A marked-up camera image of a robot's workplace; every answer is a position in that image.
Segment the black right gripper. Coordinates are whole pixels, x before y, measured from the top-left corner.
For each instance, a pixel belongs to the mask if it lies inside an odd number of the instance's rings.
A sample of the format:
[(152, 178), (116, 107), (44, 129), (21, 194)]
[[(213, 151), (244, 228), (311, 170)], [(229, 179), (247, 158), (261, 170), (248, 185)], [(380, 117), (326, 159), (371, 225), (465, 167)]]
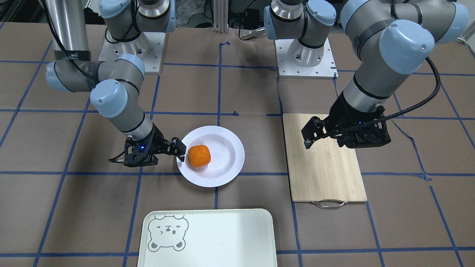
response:
[(127, 167), (152, 166), (158, 164), (156, 154), (176, 156), (180, 162), (184, 162), (186, 149), (186, 145), (179, 138), (173, 137), (170, 141), (166, 140), (156, 125), (153, 125), (151, 132), (143, 139), (135, 141), (132, 135), (128, 135), (124, 151), (110, 158), (109, 162)]

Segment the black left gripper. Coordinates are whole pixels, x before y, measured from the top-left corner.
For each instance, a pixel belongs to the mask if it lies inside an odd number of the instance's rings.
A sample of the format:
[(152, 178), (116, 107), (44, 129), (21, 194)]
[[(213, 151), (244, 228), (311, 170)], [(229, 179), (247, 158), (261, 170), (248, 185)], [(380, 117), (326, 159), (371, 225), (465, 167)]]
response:
[(377, 120), (384, 115), (384, 106), (373, 106), (370, 113), (353, 108), (341, 93), (332, 105), (329, 115), (321, 120), (313, 116), (302, 128), (304, 146), (308, 150), (319, 139), (331, 137), (338, 146), (355, 148), (381, 147), (391, 142), (386, 122)]

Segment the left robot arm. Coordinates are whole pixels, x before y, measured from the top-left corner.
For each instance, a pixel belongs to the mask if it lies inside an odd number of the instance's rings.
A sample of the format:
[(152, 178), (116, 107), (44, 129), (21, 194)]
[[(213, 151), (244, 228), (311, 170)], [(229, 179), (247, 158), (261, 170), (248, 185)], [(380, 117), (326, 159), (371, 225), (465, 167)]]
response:
[[(468, 26), (469, 13), (455, 0), (349, 0), (340, 19), (361, 65), (328, 116), (314, 116), (302, 128), (306, 149), (327, 137), (348, 148), (390, 143), (386, 121), (420, 108), (438, 93), (440, 76), (429, 54), (436, 44), (459, 37)], [(435, 75), (434, 91), (410, 108), (385, 116), (385, 100), (423, 61)]]

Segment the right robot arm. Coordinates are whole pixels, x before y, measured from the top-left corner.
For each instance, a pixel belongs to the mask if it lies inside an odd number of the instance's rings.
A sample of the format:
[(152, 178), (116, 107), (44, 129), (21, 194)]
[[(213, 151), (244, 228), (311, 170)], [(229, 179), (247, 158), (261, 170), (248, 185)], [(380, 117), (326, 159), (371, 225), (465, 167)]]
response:
[(41, 0), (52, 33), (55, 61), (46, 66), (46, 81), (60, 92), (88, 92), (90, 103), (126, 136), (123, 151), (109, 162), (127, 167), (158, 164), (157, 155), (183, 162), (186, 146), (177, 137), (167, 140), (138, 105), (151, 52), (146, 32), (171, 33), (175, 28), (173, 0), (100, 0), (107, 26), (106, 42), (118, 56), (92, 61), (80, 0)]

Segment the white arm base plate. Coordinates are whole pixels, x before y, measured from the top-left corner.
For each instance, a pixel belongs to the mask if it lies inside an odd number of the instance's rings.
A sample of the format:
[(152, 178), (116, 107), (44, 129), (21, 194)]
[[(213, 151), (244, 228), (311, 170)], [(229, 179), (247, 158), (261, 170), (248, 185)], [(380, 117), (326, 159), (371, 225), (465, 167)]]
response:
[(323, 47), (304, 47), (297, 39), (275, 40), (275, 54), (281, 78), (338, 78), (329, 40)]
[(111, 44), (105, 40), (98, 60), (114, 62), (121, 54), (129, 53), (141, 59), (146, 74), (160, 74), (166, 37), (166, 33), (142, 32), (130, 42)]

